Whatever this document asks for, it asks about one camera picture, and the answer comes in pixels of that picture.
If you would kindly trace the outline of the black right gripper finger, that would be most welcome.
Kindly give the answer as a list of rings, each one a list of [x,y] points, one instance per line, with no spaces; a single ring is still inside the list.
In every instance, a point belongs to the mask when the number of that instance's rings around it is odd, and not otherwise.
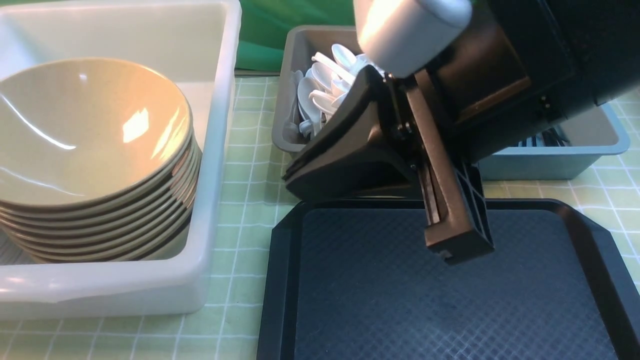
[[[415,169],[427,214],[427,248],[450,265],[495,250],[477,167],[446,146],[439,121],[449,121],[427,70],[405,82]]]

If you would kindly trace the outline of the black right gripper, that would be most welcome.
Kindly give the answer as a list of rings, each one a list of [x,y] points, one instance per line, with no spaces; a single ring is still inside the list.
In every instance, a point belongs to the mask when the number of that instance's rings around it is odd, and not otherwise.
[[[476,0],[416,76],[445,149],[477,162],[639,86],[637,0]]]

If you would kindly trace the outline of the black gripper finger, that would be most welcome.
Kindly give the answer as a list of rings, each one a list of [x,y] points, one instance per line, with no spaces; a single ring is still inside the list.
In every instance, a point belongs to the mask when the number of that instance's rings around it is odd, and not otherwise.
[[[401,95],[374,66],[362,68],[334,115],[293,157],[282,177],[286,189],[306,202],[420,198],[416,132]]]

